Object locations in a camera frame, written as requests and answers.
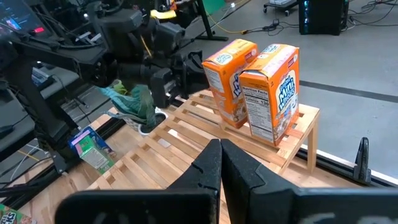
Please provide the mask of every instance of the black bracket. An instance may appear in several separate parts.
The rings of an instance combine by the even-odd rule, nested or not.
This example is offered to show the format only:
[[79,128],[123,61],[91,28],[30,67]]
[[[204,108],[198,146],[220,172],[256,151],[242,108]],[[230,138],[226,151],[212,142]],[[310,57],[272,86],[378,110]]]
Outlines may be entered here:
[[359,144],[354,166],[354,179],[364,184],[371,183],[371,170],[369,164],[369,139],[363,137]]
[[215,36],[213,31],[211,31],[211,27],[209,24],[209,20],[207,18],[207,13],[205,9],[205,5],[203,0],[197,0],[198,3],[198,10],[201,15],[201,19],[203,20],[203,24],[205,25],[206,35],[200,35],[196,37],[198,40],[217,40],[217,41],[228,41],[228,37],[219,37]]

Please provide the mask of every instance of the gray floor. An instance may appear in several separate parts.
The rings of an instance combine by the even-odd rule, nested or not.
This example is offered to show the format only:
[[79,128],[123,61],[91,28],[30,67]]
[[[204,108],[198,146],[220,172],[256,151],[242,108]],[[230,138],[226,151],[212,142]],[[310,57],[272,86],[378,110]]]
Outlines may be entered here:
[[[220,23],[228,30],[242,30],[268,26],[275,17],[280,21],[298,24],[298,12],[289,17],[262,11],[263,0],[252,0]],[[360,11],[368,1],[355,0],[350,9]],[[390,6],[378,6],[373,12],[355,16],[360,21],[375,21],[384,16]],[[380,24],[396,24],[398,7]],[[218,28],[217,35],[227,35],[253,41],[259,49],[281,43],[300,47],[300,79],[308,82],[341,86],[355,90],[392,95],[398,101],[398,55],[396,35],[398,27],[356,26],[340,36],[300,35],[298,29],[286,28],[276,36],[265,32],[248,35],[227,34]],[[202,48],[204,57],[224,47],[225,42],[197,41],[192,48]],[[370,140],[370,168],[398,177],[395,163],[398,148],[398,104],[371,98],[335,93],[302,86],[300,102],[321,109],[319,149],[349,161],[354,161],[359,140]]]

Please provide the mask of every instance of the juice box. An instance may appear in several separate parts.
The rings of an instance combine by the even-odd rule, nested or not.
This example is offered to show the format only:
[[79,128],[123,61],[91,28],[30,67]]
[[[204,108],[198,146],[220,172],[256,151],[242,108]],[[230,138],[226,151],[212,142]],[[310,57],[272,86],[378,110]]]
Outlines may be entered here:
[[114,165],[113,158],[116,157],[116,153],[91,127],[82,129],[68,143],[81,159],[93,166],[100,174],[104,174]]

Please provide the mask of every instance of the table leg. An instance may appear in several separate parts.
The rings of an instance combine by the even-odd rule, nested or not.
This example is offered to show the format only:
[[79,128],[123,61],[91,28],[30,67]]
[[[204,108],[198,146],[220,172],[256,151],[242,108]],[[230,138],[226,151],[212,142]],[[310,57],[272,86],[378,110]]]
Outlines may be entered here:
[[307,168],[310,172],[313,172],[317,164],[317,149],[318,149],[318,121],[315,122],[310,134],[308,135]]

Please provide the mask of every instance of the nutrition facts label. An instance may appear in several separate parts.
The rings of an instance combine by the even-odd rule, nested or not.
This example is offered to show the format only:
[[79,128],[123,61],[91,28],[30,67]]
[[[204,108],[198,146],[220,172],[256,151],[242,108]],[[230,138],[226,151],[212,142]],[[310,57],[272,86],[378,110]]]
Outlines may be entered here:
[[268,92],[244,86],[243,93],[252,134],[273,141]]
[[224,93],[224,87],[219,73],[208,68],[205,68],[205,72],[210,86],[218,90],[220,93]]

